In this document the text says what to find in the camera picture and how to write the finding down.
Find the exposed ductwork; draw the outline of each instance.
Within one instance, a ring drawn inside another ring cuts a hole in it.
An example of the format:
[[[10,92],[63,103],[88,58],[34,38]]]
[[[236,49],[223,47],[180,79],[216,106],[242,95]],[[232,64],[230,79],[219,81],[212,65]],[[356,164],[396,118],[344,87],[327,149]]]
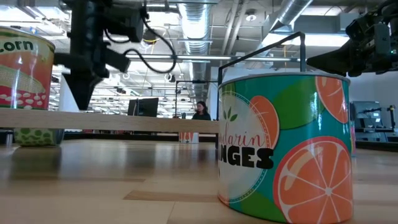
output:
[[[210,35],[210,4],[178,4],[182,17],[181,24],[186,39],[208,39]],[[207,55],[209,52],[208,42],[185,42],[187,54]],[[205,80],[206,63],[191,63],[190,75],[192,80]],[[201,99],[203,85],[194,85],[193,92],[198,100]]]
[[[271,31],[294,22],[313,0],[283,0]]]

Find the corn can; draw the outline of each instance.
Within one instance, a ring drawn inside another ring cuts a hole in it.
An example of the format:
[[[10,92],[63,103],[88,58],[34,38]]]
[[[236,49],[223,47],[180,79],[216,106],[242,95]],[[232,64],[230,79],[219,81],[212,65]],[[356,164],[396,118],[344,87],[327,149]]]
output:
[[[47,110],[55,46],[0,27],[0,107]]]
[[[353,215],[347,78],[268,73],[223,83],[219,199],[281,223]]]

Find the woman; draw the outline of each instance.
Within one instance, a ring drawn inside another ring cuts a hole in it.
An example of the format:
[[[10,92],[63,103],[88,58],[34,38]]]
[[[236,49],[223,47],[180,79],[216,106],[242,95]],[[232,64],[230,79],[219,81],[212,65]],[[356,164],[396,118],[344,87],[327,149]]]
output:
[[[207,106],[205,102],[199,101],[197,103],[197,110],[192,119],[211,121],[211,117],[210,114],[207,112]]]

